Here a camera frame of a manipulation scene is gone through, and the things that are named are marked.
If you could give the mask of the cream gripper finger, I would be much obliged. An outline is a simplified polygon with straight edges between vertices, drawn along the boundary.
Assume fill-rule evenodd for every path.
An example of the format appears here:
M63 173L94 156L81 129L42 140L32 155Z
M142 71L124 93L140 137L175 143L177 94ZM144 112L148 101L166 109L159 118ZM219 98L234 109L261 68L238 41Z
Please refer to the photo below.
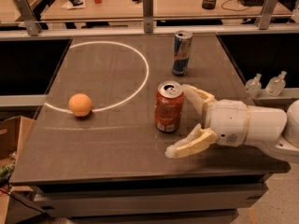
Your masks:
M200 116L206 113L209 103L216 102L215 97L207 91L197 89L189 84L183 84L181 88L187 100L192 103L195 111Z
M208 149L218 140L217 134L211 129L203 129L197 124L192 131L183 139L169 146L165 151L167 158L185 158Z

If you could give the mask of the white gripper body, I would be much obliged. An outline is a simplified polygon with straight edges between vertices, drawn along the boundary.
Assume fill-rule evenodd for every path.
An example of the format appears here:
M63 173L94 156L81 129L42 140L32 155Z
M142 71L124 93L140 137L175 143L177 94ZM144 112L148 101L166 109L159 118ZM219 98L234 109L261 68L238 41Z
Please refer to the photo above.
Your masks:
M248 107L241 101L220 100L207 106L205 127L216 135L220 146L239 147L249 126Z

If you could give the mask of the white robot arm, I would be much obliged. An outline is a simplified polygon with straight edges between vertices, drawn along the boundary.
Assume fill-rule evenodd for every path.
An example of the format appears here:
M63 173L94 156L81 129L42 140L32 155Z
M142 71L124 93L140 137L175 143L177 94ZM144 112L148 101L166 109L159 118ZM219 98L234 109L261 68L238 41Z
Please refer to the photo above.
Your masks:
M168 147L165 156L184 158L217 144L226 147L247 145L264 154L292 163L298 162L298 134L289 111L246 105L235 100L216 100L194 86L182 86L185 97L202 118L185 138Z

